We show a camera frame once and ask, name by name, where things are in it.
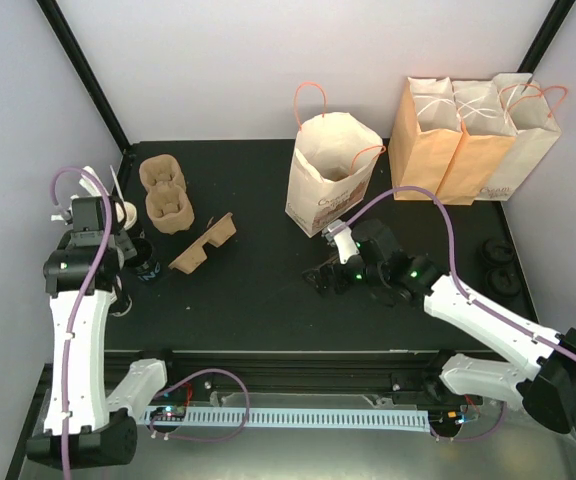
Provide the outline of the middle orange paper bag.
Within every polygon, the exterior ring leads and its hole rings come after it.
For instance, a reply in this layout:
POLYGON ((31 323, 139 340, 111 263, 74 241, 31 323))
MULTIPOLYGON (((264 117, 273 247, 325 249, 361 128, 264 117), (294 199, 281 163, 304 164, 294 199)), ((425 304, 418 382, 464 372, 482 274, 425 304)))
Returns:
POLYGON ((517 138, 491 81, 452 83, 462 137, 438 187, 446 205, 470 205, 486 186, 517 138))

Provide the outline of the back-left pulp cup carrier stack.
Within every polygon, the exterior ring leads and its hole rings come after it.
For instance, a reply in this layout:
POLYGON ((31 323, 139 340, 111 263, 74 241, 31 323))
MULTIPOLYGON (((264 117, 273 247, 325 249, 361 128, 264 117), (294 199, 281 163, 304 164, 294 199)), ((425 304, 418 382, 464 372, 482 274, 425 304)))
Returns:
POLYGON ((139 167, 139 178, 146 190, 146 213, 153 226, 170 235, 189 230, 195 216, 177 159, 170 154, 148 158, 139 167))

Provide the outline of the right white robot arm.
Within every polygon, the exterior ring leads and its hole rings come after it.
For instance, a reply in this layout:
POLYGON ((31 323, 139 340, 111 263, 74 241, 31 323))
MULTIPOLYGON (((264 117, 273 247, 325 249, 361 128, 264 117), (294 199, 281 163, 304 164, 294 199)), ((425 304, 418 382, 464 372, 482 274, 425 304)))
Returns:
POLYGON ((565 333, 523 318, 443 272, 425 256, 407 254, 379 220, 351 228, 340 220, 325 227, 334 250, 303 272, 319 294, 366 286, 385 305, 406 303, 489 347, 500 360, 449 354, 422 379, 425 396, 447 402, 454 395, 500 400, 524 410, 543 427, 568 433, 576 423, 576 329, 565 333))

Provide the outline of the black frame post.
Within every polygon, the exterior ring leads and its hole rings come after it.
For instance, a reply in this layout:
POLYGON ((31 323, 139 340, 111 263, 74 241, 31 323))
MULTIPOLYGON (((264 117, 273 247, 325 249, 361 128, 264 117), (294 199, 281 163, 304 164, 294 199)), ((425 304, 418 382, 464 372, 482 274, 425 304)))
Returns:
POLYGON ((36 3, 50 25, 118 149, 121 152, 127 151, 131 143, 58 2, 55 0, 36 0, 36 3))
POLYGON ((518 73, 535 73, 575 3, 575 0, 555 0, 553 2, 539 30, 534 36, 530 47, 519 64, 517 69, 518 73))

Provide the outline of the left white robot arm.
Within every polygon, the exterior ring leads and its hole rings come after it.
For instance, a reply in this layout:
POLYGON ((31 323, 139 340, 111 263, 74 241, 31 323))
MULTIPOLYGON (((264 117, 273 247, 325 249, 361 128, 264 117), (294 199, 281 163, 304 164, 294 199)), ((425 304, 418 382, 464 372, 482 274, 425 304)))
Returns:
POLYGON ((122 230, 114 201, 73 200, 72 227, 43 267, 54 328, 53 375, 42 431, 26 443, 28 459, 69 473, 126 465, 137 447, 137 418, 155 394, 175 397, 181 372, 159 359, 132 363, 112 392, 104 386, 105 324, 124 300, 119 272, 122 230))

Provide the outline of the black coffee lid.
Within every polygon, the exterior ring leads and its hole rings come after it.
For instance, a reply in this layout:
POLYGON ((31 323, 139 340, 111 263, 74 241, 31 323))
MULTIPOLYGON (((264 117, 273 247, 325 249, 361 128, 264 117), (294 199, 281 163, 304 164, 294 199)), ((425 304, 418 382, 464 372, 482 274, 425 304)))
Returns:
POLYGON ((512 298, 521 292, 521 282, 513 271, 505 267, 491 269, 485 276, 488 290, 497 296, 512 298))
POLYGON ((514 261, 515 249, 504 239, 490 238, 481 244, 480 254, 490 265, 505 266, 514 261))

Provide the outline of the right black frame post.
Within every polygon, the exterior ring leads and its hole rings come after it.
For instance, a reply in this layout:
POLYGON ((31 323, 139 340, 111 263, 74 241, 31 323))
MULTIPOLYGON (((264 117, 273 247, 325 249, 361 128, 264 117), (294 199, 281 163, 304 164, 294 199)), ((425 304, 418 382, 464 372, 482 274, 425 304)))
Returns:
POLYGON ((575 3, 575 0, 555 0, 553 2, 539 30, 534 36, 530 47, 519 64, 517 69, 518 73, 535 73, 575 3))

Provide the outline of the printed Cream Bear paper bag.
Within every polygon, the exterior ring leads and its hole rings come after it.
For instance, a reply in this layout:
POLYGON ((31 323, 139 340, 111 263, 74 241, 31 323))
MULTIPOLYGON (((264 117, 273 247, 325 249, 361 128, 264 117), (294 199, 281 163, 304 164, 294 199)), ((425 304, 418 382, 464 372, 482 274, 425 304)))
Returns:
POLYGON ((289 172, 285 213, 309 237, 361 202, 383 140, 349 113, 326 112, 303 120, 293 97, 298 131, 289 172))

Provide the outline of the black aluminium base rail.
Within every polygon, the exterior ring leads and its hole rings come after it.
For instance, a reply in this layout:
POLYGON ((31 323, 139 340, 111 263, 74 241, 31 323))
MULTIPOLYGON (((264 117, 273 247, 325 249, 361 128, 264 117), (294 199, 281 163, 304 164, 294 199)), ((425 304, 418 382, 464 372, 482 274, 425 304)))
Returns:
POLYGON ((492 353, 467 357, 452 350, 430 353, 331 352, 181 352, 112 351, 104 357, 104 386, 116 387, 137 360, 164 363, 167 383, 194 372, 193 397, 204 401, 211 392, 373 395, 397 404, 446 409, 467 396, 503 400, 483 383, 483 370, 496 364, 492 353))

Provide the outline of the black paper cup stack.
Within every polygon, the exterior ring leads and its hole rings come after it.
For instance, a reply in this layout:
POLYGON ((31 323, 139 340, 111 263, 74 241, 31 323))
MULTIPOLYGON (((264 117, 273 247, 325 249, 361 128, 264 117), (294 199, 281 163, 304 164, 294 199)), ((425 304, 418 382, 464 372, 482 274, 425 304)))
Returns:
POLYGON ((130 295, 120 288, 114 288, 108 314, 113 317, 122 317, 129 313, 131 308, 132 298, 130 295))

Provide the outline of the black coffee lid back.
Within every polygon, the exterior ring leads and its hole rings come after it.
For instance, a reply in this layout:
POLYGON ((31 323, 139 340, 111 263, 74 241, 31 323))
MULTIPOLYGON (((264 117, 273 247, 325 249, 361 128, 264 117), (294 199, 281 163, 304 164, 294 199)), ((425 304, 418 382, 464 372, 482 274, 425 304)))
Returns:
POLYGON ((480 254, 490 265, 505 266, 514 261, 515 249, 504 239, 490 238, 481 244, 480 254))

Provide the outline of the left black frame post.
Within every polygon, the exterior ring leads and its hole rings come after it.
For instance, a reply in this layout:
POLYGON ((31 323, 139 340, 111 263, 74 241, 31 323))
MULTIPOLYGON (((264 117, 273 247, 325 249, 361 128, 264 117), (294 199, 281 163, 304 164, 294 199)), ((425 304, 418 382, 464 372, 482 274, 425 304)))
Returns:
POLYGON ((36 3, 50 25, 118 149, 121 152, 127 151, 131 143, 58 2, 55 0, 36 0, 36 3))

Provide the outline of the left orange paper bag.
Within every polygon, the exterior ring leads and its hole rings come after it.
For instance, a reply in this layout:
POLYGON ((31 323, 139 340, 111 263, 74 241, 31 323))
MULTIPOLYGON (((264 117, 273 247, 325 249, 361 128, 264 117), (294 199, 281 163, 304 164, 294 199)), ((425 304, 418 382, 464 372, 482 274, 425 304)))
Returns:
POLYGON ((437 193, 461 137, 451 79, 409 77, 388 144, 392 185, 437 193))

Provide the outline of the orange paper bag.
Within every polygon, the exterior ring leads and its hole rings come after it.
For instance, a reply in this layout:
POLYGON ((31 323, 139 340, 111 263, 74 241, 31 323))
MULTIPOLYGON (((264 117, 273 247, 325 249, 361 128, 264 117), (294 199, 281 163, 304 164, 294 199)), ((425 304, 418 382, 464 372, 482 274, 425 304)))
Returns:
POLYGON ((438 187, 446 205, 470 205, 486 186, 517 138, 491 81, 452 83, 462 137, 438 187))
POLYGON ((461 137, 451 79, 409 77, 388 144, 392 185, 437 193, 461 137))

